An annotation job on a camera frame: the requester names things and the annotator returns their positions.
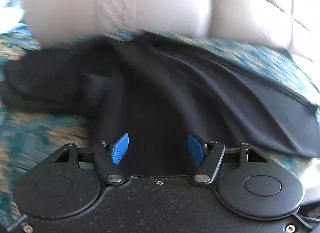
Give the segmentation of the blue paisley sofa cover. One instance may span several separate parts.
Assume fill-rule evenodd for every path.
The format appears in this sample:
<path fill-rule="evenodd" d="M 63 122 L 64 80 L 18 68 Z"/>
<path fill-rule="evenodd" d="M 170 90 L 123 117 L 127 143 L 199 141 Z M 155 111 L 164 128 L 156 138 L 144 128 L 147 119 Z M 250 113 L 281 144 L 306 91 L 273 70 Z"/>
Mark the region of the blue paisley sofa cover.
<path fill-rule="evenodd" d="M 22 0 L 1 0 L 1 63 L 17 61 L 41 48 L 23 23 Z M 306 59 L 283 48 L 201 39 L 173 33 L 166 37 L 199 46 L 229 62 L 279 82 L 319 102 L 319 60 Z M 16 181 L 68 142 L 87 145 L 86 121 L 78 116 L 31 114 L 1 106 L 1 226 L 11 226 L 20 213 L 12 197 Z"/>

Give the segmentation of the black pants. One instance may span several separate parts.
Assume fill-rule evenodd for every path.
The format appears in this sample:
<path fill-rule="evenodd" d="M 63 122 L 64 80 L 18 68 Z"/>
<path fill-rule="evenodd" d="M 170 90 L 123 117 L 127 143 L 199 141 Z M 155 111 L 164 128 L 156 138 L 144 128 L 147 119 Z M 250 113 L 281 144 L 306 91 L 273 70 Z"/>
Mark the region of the black pants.
<path fill-rule="evenodd" d="M 5 63 L 3 101 L 25 111 L 88 119 L 90 144 L 128 133 L 121 162 L 133 175 L 180 175 L 187 136 L 319 156 L 317 106 L 202 48 L 144 33 L 30 51 Z"/>

